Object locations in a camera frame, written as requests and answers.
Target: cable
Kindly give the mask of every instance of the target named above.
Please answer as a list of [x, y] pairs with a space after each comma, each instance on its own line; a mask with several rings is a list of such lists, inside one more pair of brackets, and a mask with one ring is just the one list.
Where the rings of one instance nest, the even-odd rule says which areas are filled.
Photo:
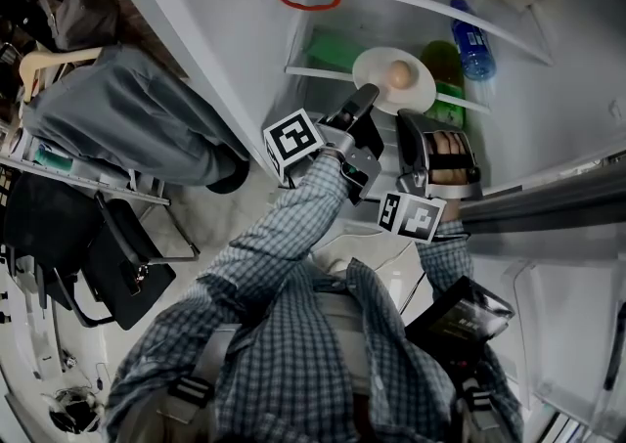
[[330, 246], [331, 244], [336, 242], [338, 239], [345, 238], [346, 236], [351, 236], [351, 237], [354, 237], [354, 238], [373, 238], [375, 236], [380, 236], [382, 233], [384, 233], [384, 231], [376, 231], [375, 233], [368, 233], [368, 234], [364, 234], [364, 235], [360, 235], [358, 233], [341, 233], [340, 235], [335, 236], [328, 243], [323, 244], [319, 248], [315, 248], [313, 253], [317, 253], [318, 251], [323, 250], [324, 248], [327, 248], [328, 246]]
[[394, 255], [390, 259], [385, 260], [379, 267], [377, 267], [374, 270], [374, 272], [377, 273], [383, 267], [388, 266], [389, 264], [393, 264], [396, 260], [398, 260], [400, 257], [402, 257], [402, 255], [404, 255], [404, 252], [407, 251], [409, 249], [409, 246], [412, 246], [412, 245], [413, 245], [413, 242], [409, 242], [409, 244], [407, 244], [404, 248], [402, 248], [400, 253], [398, 253], [397, 255]]
[[103, 384], [102, 378], [100, 377], [100, 373], [98, 372], [98, 367], [100, 365], [102, 365], [105, 368], [105, 372], [107, 373], [107, 378], [109, 379], [109, 383], [111, 383], [111, 376], [109, 375], [109, 369], [107, 368], [106, 363], [104, 362], [96, 363], [96, 386], [98, 387], [98, 389], [100, 389], [100, 391], [102, 391], [105, 385]]
[[418, 287], [420, 286], [420, 283], [424, 279], [424, 276], [426, 276], [426, 271], [422, 272], [422, 275], [418, 279], [418, 282], [415, 283], [415, 285], [411, 289], [410, 293], [407, 295], [407, 298], [404, 301], [404, 304], [402, 304], [402, 307], [400, 307], [400, 316], [402, 316], [402, 314], [404, 313], [406, 308], [409, 306], [409, 302], [411, 302], [411, 300], [413, 300], [413, 295], [415, 295], [415, 292], [418, 291]]

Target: plastic container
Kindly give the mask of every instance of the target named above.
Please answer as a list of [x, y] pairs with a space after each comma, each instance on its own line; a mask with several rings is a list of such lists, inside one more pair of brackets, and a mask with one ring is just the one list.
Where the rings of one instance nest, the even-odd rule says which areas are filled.
[[[461, 57], [453, 44], [440, 40], [431, 41], [425, 46], [420, 61], [432, 74], [438, 93], [464, 98]], [[435, 101], [425, 115], [459, 128], [463, 128], [466, 122], [465, 108], [441, 101]]]
[[[450, 6], [473, 14], [465, 0], [451, 0]], [[474, 81], [491, 78], [496, 73], [496, 63], [489, 51], [482, 29], [467, 22], [454, 19], [452, 21], [452, 33], [461, 55], [463, 74]]]

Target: egg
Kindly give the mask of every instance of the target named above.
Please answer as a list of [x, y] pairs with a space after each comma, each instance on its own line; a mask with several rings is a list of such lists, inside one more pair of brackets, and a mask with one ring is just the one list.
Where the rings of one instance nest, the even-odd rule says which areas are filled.
[[394, 61], [387, 69], [386, 81], [387, 85], [398, 90], [409, 88], [413, 84], [411, 67], [404, 61]]

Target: checkered shirt sleeve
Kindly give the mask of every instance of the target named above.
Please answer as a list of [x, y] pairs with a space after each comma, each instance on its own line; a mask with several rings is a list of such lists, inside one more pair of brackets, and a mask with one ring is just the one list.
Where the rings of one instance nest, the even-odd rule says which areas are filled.
[[131, 406], [191, 373], [219, 325], [265, 312], [286, 275], [329, 230], [347, 193], [338, 160], [320, 155], [296, 189], [232, 240], [181, 300], [155, 318], [115, 376], [104, 425], [109, 441]]

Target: plaid shirt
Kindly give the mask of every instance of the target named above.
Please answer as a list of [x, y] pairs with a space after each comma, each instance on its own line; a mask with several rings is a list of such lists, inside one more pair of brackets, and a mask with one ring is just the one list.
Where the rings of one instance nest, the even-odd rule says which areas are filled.
[[[376, 273], [353, 259], [345, 279], [306, 262], [347, 197], [338, 161], [320, 156], [297, 189], [215, 258], [181, 300], [161, 312], [117, 372], [105, 434], [114, 441], [129, 407], [188, 375], [221, 324], [243, 324], [216, 385], [221, 434], [257, 441], [357, 441], [350, 375], [315, 291], [347, 289], [361, 304], [370, 364], [370, 419], [380, 441], [441, 441], [455, 400], [442, 368], [404, 335]], [[460, 222], [438, 232], [457, 233]], [[471, 276], [465, 242], [419, 247], [434, 288]], [[518, 403], [491, 350], [478, 381], [521, 439]]]

